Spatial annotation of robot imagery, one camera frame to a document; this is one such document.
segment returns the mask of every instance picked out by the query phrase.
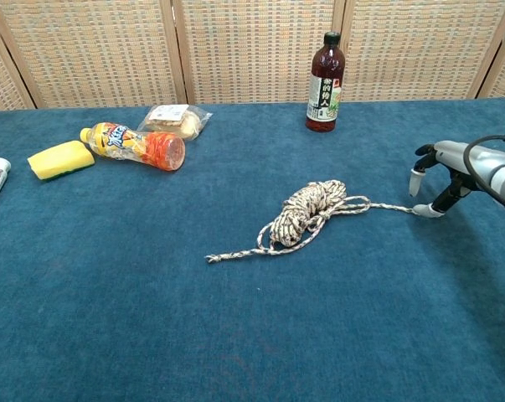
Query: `juice bottle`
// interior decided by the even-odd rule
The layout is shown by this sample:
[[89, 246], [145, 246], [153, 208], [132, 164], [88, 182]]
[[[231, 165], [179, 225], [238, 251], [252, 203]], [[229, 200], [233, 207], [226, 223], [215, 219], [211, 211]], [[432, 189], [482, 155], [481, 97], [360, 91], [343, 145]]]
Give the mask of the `juice bottle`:
[[345, 70], [340, 38], [338, 32], [325, 33], [324, 46], [313, 57], [306, 116], [306, 127], [313, 131], [332, 131], [336, 126]]
[[133, 131], [105, 122], [84, 128], [80, 138], [103, 157], [130, 159], [167, 171], [178, 170], [185, 158], [185, 143], [171, 132]]

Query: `plastic bag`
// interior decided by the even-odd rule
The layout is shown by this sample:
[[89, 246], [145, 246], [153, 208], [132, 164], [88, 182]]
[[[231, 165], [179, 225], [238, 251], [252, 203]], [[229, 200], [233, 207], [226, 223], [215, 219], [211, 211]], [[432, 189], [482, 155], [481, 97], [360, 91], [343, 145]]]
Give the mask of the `plastic bag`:
[[137, 128], [138, 131], [167, 131], [191, 141], [202, 132], [212, 113], [191, 105], [154, 106]]

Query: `rope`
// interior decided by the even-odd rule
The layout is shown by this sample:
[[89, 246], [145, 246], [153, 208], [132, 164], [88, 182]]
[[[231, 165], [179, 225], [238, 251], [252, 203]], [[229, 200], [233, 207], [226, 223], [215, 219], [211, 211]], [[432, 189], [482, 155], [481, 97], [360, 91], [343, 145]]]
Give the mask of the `rope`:
[[[235, 253], [206, 255], [205, 258], [209, 263], [213, 263], [249, 255], [288, 254], [311, 243], [331, 216], [361, 214], [370, 208], [393, 209], [407, 214], [415, 214], [412, 208], [374, 204], [363, 195], [348, 197], [345, 184], [338, 180], [312, 182], [285, 201], [281, 214], [260, 230], [256, 240], [256, 248]], [[270, 242], [269, 247], [265, 247], [263, 236], [268, 229], [271, 229]], [[311, 235], [299, 243], [306, 230]], [[275, 250], [276, 243], [284, 245], [285, 249]]]

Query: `black cable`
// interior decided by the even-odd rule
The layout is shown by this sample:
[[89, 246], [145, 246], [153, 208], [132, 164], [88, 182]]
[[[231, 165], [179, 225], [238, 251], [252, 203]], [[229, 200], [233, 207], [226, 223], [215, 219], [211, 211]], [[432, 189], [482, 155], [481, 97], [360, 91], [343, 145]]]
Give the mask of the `black cable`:
[[481, 144], [482, 142], [491, 140], [505, 141], [505, 136], [486, 136], [483, 138], [479, 138], [473, 142], [470, 142], [466, 147], [466, 149], [464, 150], [464, 153], [462, 154], [462, 161], [464, 162], [467, 171], [476, 181], [477, 185], [483, 190], [485, 190], [492, 198], [494, 198], [496, 201], [498, 201], [501, 205], [505, 207], [505, 199], [503, 199], [503, 197], [499, 193], [494, 191], [488, 184], [486, 184], [483, 181], [481, 176], [477, 174], [476, 169], [473, 168], [472, 162], [470, 161], [470, 151], [472, 150], [472, 148], [474, 148], [476, 145]]

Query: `yellow sponge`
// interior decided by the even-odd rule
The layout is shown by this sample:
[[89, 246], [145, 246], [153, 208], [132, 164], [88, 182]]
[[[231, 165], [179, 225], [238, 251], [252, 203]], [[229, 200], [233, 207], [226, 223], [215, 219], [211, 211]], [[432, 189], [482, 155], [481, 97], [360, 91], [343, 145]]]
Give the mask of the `yellow sponge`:
[[27, 160], [40, 180], [94, 164], [94, 157], [81, 141], [65, 142], [34, 154]]

